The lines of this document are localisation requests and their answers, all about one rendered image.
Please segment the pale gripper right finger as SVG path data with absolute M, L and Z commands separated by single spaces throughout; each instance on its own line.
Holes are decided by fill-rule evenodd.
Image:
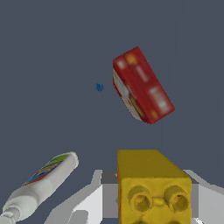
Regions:
M 185 173 L 192 180 L 192 224 L 224 224 L 224 188 L 211 185 L 191 170 Z

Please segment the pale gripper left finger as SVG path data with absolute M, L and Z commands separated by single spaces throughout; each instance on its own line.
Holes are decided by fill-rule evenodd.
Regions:
M 91 183 L 56 206 L 47 224 L 101 224 L 118 217 L 117 172 L 95 170 Z

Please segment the white tube with colourful label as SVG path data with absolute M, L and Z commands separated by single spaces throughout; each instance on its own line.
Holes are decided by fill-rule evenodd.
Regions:
M 78 166 L 75 152 L 51 159 L 7 199 L 0 215 L 0 224 L 16 224 L 30 217 Z

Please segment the yellow studded toy brick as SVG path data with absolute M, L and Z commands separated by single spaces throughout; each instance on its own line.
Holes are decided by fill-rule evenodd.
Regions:
M 190 177 L 158 150 L 117 152 L 119 224 L 191 224 Z

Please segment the red rectangular food box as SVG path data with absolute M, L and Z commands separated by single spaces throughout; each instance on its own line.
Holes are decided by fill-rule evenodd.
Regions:
M 113 59 L 113 86 L 138 121 L 153 124 L 175 110 L 138 46 Z

